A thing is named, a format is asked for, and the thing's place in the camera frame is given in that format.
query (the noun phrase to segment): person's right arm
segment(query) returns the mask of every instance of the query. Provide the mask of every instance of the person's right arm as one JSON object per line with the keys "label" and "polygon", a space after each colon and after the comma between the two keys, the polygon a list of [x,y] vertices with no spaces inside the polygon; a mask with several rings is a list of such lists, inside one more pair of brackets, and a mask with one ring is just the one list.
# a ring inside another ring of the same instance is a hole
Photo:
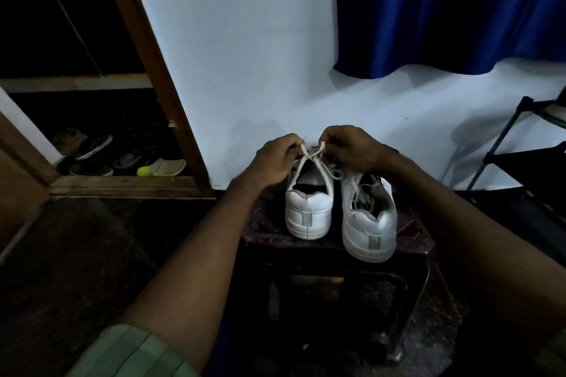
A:
{"label": "person's right arm", "polygon": [[410,159],[351,125],[327,128],[325,153],[400,188],[472,295],[528,353],[566,326],[566,269],[485,216]]}

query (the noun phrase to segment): forearm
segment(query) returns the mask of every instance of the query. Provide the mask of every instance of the forearm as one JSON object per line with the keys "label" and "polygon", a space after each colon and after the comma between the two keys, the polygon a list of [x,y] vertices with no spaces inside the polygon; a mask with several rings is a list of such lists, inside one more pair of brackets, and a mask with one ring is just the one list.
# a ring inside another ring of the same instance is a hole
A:
{"label": "forearm", "polygon": [[244,222],[261,188],[233,180],[225,195],[126,310],[200,371],[220,325]]}
{"label": "forearm", "polygon": [[535,351],[566,324],[566,270],[400,157],[393,180],[476,298]]}

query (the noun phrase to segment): person's left hand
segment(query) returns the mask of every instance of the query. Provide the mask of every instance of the person's left hand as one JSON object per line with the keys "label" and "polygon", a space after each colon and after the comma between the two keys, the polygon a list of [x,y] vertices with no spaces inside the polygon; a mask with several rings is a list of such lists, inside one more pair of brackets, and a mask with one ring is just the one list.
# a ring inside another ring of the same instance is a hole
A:
{"label": "person's left hand", "polygon": [[267,142],[255,154],[254,160],[241,175],[260,189],[284,180],[297,156],[302,154],[302,139],[296,134],[287,134]]}

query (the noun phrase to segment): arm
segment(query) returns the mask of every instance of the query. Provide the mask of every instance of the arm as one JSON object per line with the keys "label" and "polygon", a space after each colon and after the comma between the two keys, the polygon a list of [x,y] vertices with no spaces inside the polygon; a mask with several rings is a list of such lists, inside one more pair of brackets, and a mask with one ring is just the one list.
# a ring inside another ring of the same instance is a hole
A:
{"label": "arm", "polygon": [[327,154],[404,191],[442,257],[520,348],[535,353],[566,325],[566,269],[364,130],[329,127],[320,140]]}
{"label": "arm", "polygon": [[267,142],[250,166],[180,245],[121,321],[180,349],[201,372],[222,319],[236,251],[253,203],[281,182],[300,153],[295,134]]}

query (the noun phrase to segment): white sneaker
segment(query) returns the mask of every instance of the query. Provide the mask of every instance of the white sneaker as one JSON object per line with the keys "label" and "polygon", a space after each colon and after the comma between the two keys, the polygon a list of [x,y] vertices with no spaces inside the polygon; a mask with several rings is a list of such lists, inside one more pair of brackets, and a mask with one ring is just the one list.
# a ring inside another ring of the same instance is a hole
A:
{"label": "white sneaker", "polygon": [[303,157],[295,162],[285,194],[285,222],[292,235],[304,240],[324,237],[332,222],[334,181],[330,169],[319,159],[324,142],[314,153],[304,144]]}
{"label": "white sneaker", "polygon": [[342,177],[342,240],[354,258],[384,262],[395,252],[397,209],[391,184],[345,168]]}

